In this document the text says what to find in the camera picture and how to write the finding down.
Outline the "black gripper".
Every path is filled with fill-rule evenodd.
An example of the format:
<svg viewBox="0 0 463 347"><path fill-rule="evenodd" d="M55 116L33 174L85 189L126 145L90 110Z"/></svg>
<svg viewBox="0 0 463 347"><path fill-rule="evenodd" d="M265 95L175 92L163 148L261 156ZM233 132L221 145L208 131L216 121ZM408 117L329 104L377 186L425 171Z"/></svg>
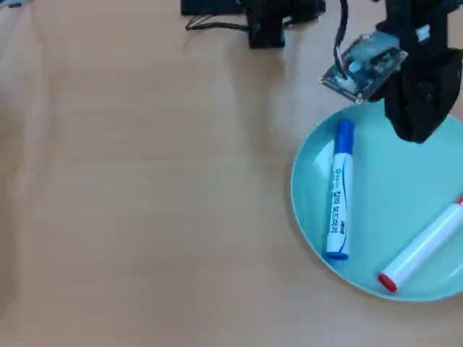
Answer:
<svg viewBox="0 0 463 347"><path fill-rule="evenodd" d="M445 121L459 96L461 81L462 50L447 48L417 63L406 60L369 100L383 99L397 136L421 144Z"/></svg>

